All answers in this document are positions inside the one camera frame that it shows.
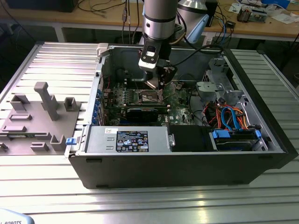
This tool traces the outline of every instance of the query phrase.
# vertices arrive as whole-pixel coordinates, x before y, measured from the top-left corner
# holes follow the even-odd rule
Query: sticker
[[[105,134],[116,134],[118,128],[105,128]]]
[[[117,131],[117,152],[148,152],[149,138],[147,131]]]

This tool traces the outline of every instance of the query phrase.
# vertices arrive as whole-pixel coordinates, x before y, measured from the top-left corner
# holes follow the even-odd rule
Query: table leg
[[[66,42],[62,26],[60,24],[55,24],[53,27],[55,29],[58,42]]]
[[[213,37],[215,37],[215,32],[204,32],[203,35],[205,36],[204,42],[202,46],[207,44],[212,44]]]

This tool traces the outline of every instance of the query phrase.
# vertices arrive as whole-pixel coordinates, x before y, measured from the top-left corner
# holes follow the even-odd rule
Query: floor
[[[37,41],[56,42],[56,34],[53,28],[50,27],[24,27]],[[0,90],[4,88],[6,83],[10,80],[19,65],[25,59],[29,50],[33,47],[33,41],[21,29],[15,25],[13,27],[14,34],[12,36],[2,35],[0,29]],[[91,29],[77,29],[65,28],[64,33],[68,42],[108,42],[121,43],[121,32],[115,30],[91,30]],[[201,46],[203,37],[196,45]],[[259,49],[263,50],[266,55],[280,67],[282,60],[286,57],[289,50],[290,43],[278,41],[260,41],[249,39],[232,40],[225,46],[231,49]],[[296,52],[283,69],[283,74],[295,86],[298,83],[295,81],[294,74],[299,72],[299,52]]]

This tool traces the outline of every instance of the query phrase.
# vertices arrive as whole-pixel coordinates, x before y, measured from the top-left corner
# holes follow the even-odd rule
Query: blue latch
[[[75,146],[77,144],[76,138],[67,138],[65,144],[67,146]]]
[[[256,136],[260,139],[262,137],[262,134],[259,130],[256,130]]]
[[[213,138],[230,138],[229,132],[227,130],[214,130],[212,132]]]

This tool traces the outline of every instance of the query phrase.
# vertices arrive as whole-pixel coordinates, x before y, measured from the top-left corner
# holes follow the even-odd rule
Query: paper
[[[239,13],[240,9],[242,7],[242,4],[240,3],[233,3],[232,6],[229,8],[229,12],[232,13]]]
[[[262,6],[262,2],[259,0],[242,0],[241,1],[242,4],[246,4],[246,5],[254,5],[254,6]]]
[[[291,0],[291,3],[299,5],[299,1],[296,1],[296,0]]]
[[[105,134],[116,134],[118,128],[105,128]]]
[[[285,24],[289,24],[289,23],[292,23],[292,22],[296,21],[296,18],[294,18],[292,16],[289,16],[289,15],[286,15],[286,14],[275,15],[275,16],[272,16],[272,18],[277,20],[277,21],[283,22]]]

